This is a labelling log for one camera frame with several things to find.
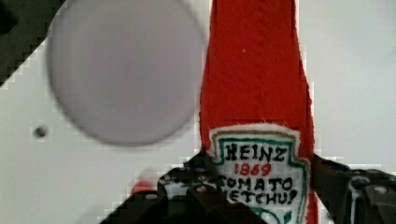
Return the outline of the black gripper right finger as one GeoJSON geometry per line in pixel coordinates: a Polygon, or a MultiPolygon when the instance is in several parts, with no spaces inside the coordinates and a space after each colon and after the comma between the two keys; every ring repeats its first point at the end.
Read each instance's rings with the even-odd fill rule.
{"type": "Polygon", "coordinates": [[[318,155],[313,189],[334,224],[396,224],[396,177],[377,169],[352,169],[318,155]]]}

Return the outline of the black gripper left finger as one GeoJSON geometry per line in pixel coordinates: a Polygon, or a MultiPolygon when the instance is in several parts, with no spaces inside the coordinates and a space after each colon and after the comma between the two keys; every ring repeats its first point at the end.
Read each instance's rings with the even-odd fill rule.
{"type": "Polygon", "coordinates": [[[226,200],[207,153],[161,176],[155,190],[133,193],[100,224],[267,224],[242,203],[226,200]]]}

